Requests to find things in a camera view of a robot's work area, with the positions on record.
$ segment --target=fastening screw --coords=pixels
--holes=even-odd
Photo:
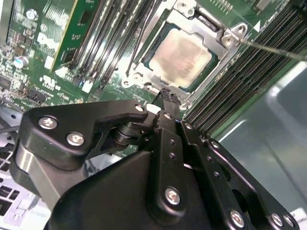
[[[294,223],[292,222],[290,217],[288,217],[287,215],[283,215],[283,218],[292,228],[294,227]]]
[[[211,144],[212,144],[213,147],[215,147],[216,149],[219,148],[219,145],[218,145],[215,141],[211,141]]]
[[[238,29],[239,34],[242,34],[245,32],[245,27],[244,26],[240,26]]]
[[[170,114],[168,114],[168,113],[164,113],[164,116],[165,116],[167,119],[169,119],[169,120],[172,119],[172,116],[171,116]]]
[[[139,104],[135,105],[135,108],[137,111],[144,112],[144,108],[140,106]]]
[[[84,144],[84,138],[79,133],[70,133],[66,137],[67,142],[73,146],[81,146]]]
[[[189,123],[186,123],[186,127],[187,127],[188,129],[193,129],[193,127],[192,127]]]
[[[172,205],[178,205],[180,203],[180,196],[178,192],[172,188],[167,188],[165,190],[165,197]]]
[[[51,117],[43,117],[39,119],[38,124],[44,129],[54,129],[58,126],[57,121]]]
[[[237,225],[239,228],[244,227],[244,220],[243,220],[242,216],[240,215],[240,213],[238,213],[235,210],[231,210],[230,211],[230,217],[231,217],[232,221],[235,223],[235,225]]]
[[[274,220],[275,224],[277,224],[279,227],[283,226],[282,219],[280,219],[280,217],[277,214],[272,213],[271,217]]]

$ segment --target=ram slot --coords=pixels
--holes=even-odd
[[[82,46],[78,51],[76,56],[75,64],[78,65],[78,69],[84,66],[86,60],[91,58],[93,55],[94,46],[98,42],[100,32],[104,28],[106,20],[108,19],[108,12],[111,11],[111,8],[115,0],[107,0],[104,3],[100,3],[97,13],[93,19],[91,27],[85,37]]]
[[[96,70],[98,76],[102,76],[104,74],[105,70],[108,68],[109,64],[112,62],[117,52],[121,50],[121,48],[123,47],[124,45],[123,41],[125,40],[125,37],[129,33],[131,28],[133,27],[133,22],[145,2],[146,2],[145,0],[135,0],[128,8],[126,20],[123,22],[121,27],[118,29],[118,31],[112,38],[110,42],[110,47],[108,47],[108,49],[105,50],[105,53],[101,58],[101,61],[97,65]]]
[[[130,20],[130,22],[126,24],[126,27],[124,28],[125,32],[120,35],[120,39],[115,44],[116,50],[112,60],[107,64],[106,68],[102,69],[102,71],[98,74],[100,76],[100,90],[104,89],[104,87],[112,77],[113,72],[117,67],[117,64],[123,57],[125,51],[127,51],[127,48],[129,46],[134,47],[133,41],[137,40],[137,29],[140,27],[141,24],[144,23],[144,18],[150,11],[150,5],[150,1],[141,0],[138,2],[137,11],[134,13],[133,18]]]
[[[256,42],[299,52],[307,45],[306,23],[297,10],[288,5]],[[212,134],[237,109],[265,88],[289,61],[288,58],[249,47],[186,119],[201,131]]]
[[[101,62],[101,60],[104,58],[105,52],[107,49],[112,48],[112,38],[115,34],[118,33],[118,30],[120,29],[122,23],[126,20],[127,16],[127,8],[131,4],[131,0],[122,0],[120,1],[120,5],[117,8],[117,12],[113,15],[112,20],[109,20],[107,31],[101,36],[100,44],[97,46],[97,51],[95,52],[95,58],[93,60],[90,60],[89,65],[91,66],[89,68],[89,76],[92,77],[95,75],[95,72],[97,71],[97,66]]]

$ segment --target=hole in bracket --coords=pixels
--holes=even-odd
[[[11,193],[12,189],[6,186],[0,187],[0,196],[2,197],[8,197],[8,195]]]
[[[136,105],[135,105],[135,108],[136,108],[136,110],[139,111],[139,112],[144,112],[144,111],[145,111],[144,108],[143,108],[140,104],[136,104]]]
[[[242,212],[250,220],[250,214],[248,213],[247,200],[245,199],[245,197],[243,196],[243,194],[240,191],[233,189],[232,192],[235,195],[235,198],[236,198],[237,202],[239,203],[239,206],[240,206]]]
[[[173,160],[176,158],[176,155],[172,152],[168,156],[170,159],[173,159]]]
[[[220,167],[221,167],[221,169],[222,169],[222,172],[223,172],[224,176],[226,177],[226,180],[227,180],[228,182],[230,182],[230,180],[231,180],[231,175],[230,175],[229,171],[227,171],[227,169],[226,169],[224,166],[222,166],[221,164],[219,164],[219,165],[220,165]]]

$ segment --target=black plastic bracket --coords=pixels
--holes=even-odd
[[[241,209],[249,216],[257,229],[298,230],[299,225],[292,215],[216,140],[207,139],[205,148],[214,153],[221,167],[230,174],[228,183]],[[279,217],[279,224],[273,217]],[[293,227],[284,217],[289,218]]]
[[[123,122],[143,122],[147,111],[137,101],[111,101],[31,109],[23,115],[19,138],[21,144],[32,153],[59,169],[72,171],[82,167],[85,158],[99,154],[110,130]],[[38,121],[50,117],[57,121],[55,129],[43,129]],[[69,133],[81,134],[81,146],[70,145]],[[102,133],[93,146],[93,135]]]
[[[147,209],[163,225],[174,225],[185,215],[187,188],[183,181],[183,151],[177,135],[173,107],[179,108],[167,95],[154,121],[154,135],[148,146],[153,150],[147,192]]]
[[[200,135],[190,124],[180,122],[183,145],[188,162],[194,167],[205,206],[210,210],[209,217],[216,229],[255,229],[244,215],[232,193],[226,177],[215,160],[214,153],[202,146]],[[231,212],[239,213],[242,220],[234,223]]]

